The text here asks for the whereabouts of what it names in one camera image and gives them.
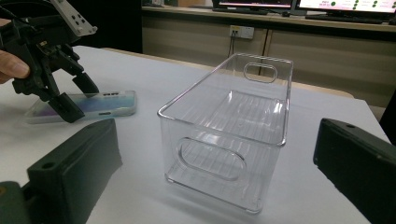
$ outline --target transparent container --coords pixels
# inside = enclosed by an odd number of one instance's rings
[[[292,61],[234,54],[158,111],[165,178],[259,213],[286,143]]]

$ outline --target electrical socket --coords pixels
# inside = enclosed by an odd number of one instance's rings
[[[237,26],[237,25],[230,26],[230,36],[253,39],[253,34],[254,34],[254,27]]]

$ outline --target phone case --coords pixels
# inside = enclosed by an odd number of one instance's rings
[[[134,91],[110,91],[99,93],[68,94],[70,99],[84,112],[84,119],[106,119],[130,116],[136,111]],[[47,102],[37,100],[24,114],[30,124],[64,122]]]

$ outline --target white table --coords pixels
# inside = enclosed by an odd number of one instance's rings
[[[123,166],[112,176],[88,223],[368,223],[314,165],[322,118],[339,119],[388,140],[368,105],[358,99],[292,88],[288,140],[281,149],[263,212],[253,216],[228,204],[168,184],[157,110],[207,73],[104,49],[76,47],[100,91],[134,90],[137,112],[117,118]],[[64,71],[55,73],[61,91],[79,92]],[[26,169],[68,137],[94,122],[30,125],[23,113],[37,96],[0,86],[0,181],[24,185]]]

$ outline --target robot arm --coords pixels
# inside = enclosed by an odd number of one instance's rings
[[[99,92],[78,64],[78,55],[68,45],[81,36],[93,35],[91,26],[67,1],[50,0],[60,15],[40,18],[14,18],[0,27],[0,49],[25,61],[31,73],[28,78],[14,78],[16,93],[35,94],[67,122],[84,117],[66,93],[60,94],[52,73],[58,69],[73,76],[84,93]]]

